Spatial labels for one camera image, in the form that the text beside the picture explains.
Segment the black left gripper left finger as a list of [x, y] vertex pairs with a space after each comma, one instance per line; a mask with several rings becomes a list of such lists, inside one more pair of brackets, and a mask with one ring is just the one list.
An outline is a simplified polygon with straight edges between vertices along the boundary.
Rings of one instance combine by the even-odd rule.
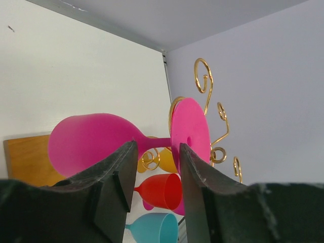
[[1, 242], [122, 242], [135, 187], [138, 146], [53, 186], [1, 180]]

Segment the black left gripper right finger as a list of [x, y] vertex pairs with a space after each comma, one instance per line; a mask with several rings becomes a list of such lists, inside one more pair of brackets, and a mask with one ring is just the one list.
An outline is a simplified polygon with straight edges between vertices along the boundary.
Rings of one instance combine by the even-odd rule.
[[323, 184], [246, 186], [180, 145], [189, 242], [323, 242]]

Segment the teal wine glass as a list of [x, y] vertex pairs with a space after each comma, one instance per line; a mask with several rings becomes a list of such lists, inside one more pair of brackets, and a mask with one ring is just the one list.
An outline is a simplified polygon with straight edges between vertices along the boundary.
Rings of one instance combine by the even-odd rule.
[[178, 241], [178, 221], [171, 213], [148, 213], [137, 218], [133, 223], [126, 224], [135, 242], [166, 242]]

